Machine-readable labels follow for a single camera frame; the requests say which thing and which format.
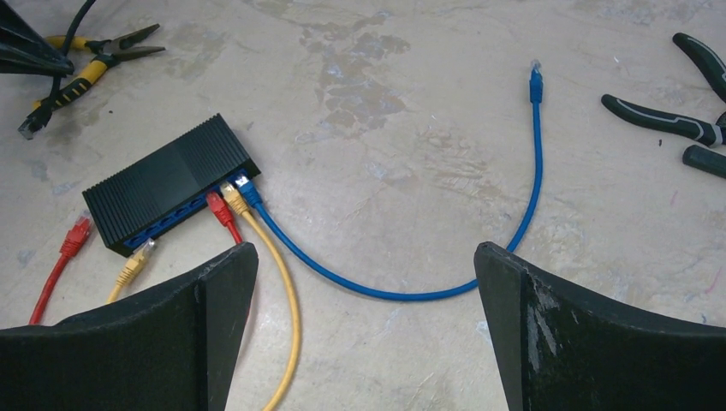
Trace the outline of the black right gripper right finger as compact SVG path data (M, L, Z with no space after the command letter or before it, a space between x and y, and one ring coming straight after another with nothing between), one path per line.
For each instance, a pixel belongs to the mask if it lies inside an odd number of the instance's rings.
M473 263L509 409L724 409L724 328L621 303L490 241Z

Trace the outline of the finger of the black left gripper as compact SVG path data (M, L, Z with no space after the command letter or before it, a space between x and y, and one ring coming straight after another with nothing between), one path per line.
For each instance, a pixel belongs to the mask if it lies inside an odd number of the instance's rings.
M1 73L65 77L73 63L1 1Z

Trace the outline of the black network switch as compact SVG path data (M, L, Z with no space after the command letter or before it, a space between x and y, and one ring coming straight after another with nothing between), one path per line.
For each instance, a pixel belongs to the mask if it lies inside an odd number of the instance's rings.
M220 114L191 128L82 195L109 250L130 256L206 207L205 196L260 169Z

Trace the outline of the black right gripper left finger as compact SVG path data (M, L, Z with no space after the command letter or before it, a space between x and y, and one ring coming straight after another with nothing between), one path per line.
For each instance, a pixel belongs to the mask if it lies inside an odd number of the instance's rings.
M258 266L245 242L56 325L2 330L2 409L225 409Z

